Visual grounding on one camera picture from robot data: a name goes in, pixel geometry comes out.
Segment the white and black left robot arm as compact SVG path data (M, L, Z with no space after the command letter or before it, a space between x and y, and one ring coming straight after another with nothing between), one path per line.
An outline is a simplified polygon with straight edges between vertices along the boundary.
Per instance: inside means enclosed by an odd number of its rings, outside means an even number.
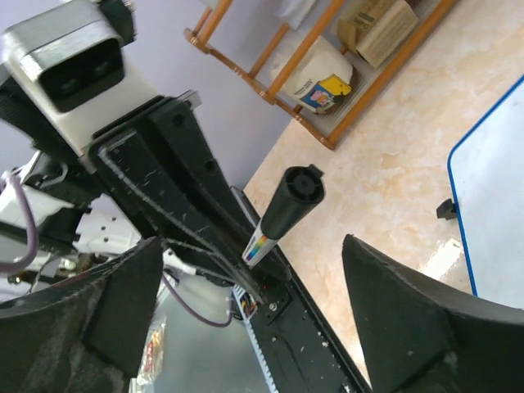
M1 232L56 254L162 259L265 302L242 252L252 227L200 129L197 97L157 92L124 53L126 1L64 1L1 34L1 118L33 159L4 176Z

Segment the blue framed whiteboard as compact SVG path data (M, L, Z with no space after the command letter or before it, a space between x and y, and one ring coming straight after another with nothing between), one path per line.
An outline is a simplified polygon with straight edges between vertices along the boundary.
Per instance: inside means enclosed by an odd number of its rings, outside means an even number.
M472 293L522 308L522 79L452 148L447 170Z

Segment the black capped whiteboard marker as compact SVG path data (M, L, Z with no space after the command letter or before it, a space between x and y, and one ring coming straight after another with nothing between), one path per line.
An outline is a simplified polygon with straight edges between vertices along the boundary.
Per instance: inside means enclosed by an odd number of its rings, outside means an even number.
M325 197L323 171L311 164L286 169L242 259L252 269Z

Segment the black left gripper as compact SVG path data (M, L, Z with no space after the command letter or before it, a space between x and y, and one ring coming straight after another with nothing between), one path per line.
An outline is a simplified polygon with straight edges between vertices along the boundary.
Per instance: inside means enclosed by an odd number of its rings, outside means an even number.
M213 157L189 102L156 97L96 133L88 158L117 205L146 237L262 299L244 264L248 221Z

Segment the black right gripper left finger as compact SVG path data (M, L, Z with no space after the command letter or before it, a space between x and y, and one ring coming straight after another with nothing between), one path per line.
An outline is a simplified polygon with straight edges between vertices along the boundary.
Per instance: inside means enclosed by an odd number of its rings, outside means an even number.
M163 271L160 239L1 304L3 392L126 392Z

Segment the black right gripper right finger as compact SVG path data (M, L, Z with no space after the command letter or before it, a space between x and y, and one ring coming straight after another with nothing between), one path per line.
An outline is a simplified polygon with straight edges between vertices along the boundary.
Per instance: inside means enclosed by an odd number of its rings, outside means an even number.
M353 235L342 247L375 392L521 392L523 312L411 269Z

